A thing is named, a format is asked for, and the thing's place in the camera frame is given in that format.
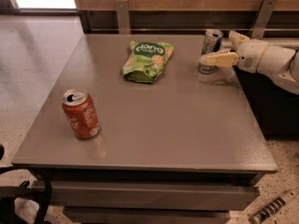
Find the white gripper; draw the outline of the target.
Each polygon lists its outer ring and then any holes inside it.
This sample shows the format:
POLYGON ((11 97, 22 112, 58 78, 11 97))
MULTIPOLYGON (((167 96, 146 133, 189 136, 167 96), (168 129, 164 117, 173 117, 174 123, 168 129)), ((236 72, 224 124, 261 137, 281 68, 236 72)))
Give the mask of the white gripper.
POLYGON ((269 43, 258 39, 249 39, 248 36, 236 31, 229 33, 229 40, 237 53, 229 49, 221 49, 202 55, 199 63, 218 67, 232 67, 238 63, 237 67, 240 70, 256 73, 259 62, 269 43))

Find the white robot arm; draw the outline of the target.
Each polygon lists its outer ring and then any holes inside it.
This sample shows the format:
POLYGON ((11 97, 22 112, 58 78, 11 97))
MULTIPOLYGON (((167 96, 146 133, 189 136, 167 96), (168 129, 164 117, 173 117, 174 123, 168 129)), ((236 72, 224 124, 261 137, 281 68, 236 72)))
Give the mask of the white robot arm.
POLYGON ((229 33, 229 40, 234 51, 220 49, 202 55, 200 64, 218 67, 236 65, 242 71, 268 77, 285 91, 299 94, 298 51, 251 39, 235 31, 229 33))

